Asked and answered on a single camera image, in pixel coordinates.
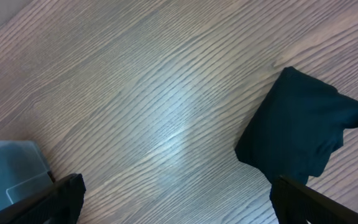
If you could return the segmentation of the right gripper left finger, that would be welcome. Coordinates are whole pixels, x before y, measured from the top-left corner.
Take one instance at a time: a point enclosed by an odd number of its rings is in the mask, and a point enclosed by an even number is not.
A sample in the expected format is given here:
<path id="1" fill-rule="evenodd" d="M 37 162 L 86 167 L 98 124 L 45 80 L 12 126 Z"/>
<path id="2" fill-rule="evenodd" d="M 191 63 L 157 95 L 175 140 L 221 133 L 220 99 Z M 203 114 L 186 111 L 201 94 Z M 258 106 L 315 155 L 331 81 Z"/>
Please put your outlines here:
<path id="1" fill-rule="evenodd" d="M 0 211 L 0 224 L 76 224 L 86 192 L 81 174 L 70 174 L 45 190 Z"/>

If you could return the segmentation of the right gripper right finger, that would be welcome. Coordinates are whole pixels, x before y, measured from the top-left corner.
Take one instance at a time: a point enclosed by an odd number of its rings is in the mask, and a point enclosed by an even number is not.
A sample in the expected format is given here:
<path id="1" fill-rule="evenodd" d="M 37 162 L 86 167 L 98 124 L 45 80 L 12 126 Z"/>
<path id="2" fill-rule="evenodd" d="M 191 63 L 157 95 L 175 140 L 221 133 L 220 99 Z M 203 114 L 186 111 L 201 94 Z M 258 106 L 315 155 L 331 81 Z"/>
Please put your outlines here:
<path id="1" fill-rule="evenodd" d="M 277 178 L 270 200 L 279 224 L 358 224 L 358 213 L 286 177 Z"/>

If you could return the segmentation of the black cloth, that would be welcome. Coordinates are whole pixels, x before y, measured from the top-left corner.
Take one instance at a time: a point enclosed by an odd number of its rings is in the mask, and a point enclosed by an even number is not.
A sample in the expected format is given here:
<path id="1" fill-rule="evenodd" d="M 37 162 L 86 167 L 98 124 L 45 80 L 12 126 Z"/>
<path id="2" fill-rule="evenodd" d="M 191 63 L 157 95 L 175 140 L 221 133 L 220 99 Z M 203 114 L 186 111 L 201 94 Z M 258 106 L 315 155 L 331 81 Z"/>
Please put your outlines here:
<path id="1" fill-rule="evenodd" d="M 358 128 L 358 101 L 317 78 L 285 67 L 235 146 L 240 162 L 274 183 L 319 177 L 344 131 Z"/>

